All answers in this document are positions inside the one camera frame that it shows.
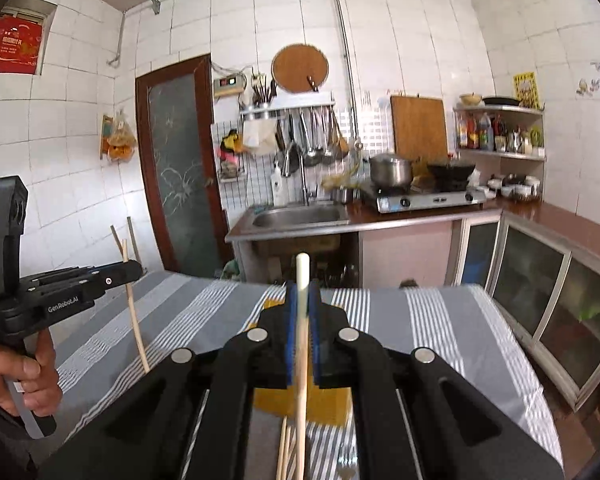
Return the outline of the person's left hand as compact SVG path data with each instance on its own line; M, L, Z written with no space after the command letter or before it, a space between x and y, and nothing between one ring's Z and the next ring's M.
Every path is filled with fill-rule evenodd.
M62 398L55 360L56 352L49 330L38 333L33 358L0 345L0 407L11 415L18 414L5 382L6 378L10 378L20 383L23 403L36 416L55 414Z

